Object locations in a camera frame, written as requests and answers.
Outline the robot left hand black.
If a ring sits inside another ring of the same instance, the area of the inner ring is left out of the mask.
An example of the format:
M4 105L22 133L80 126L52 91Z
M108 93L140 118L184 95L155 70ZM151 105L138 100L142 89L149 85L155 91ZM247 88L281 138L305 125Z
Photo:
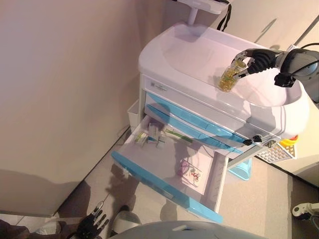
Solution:
M103 213L103 201L100 201L94 210L79 224L75 235L78 239L96 239L109 222L107 215Z

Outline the robot right hand black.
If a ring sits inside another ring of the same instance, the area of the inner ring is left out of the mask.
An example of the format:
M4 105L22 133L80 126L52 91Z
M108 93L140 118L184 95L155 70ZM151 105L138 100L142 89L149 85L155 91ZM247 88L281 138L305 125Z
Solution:
M238 53L233 59L231 66L234 66L236 61L243 62L245 58L252 58L252 61L250 61L248 68L236 73L233 78L238 80L248 75L274 68L276 64L276 55L277 52L275 51L260 48L246 49Z

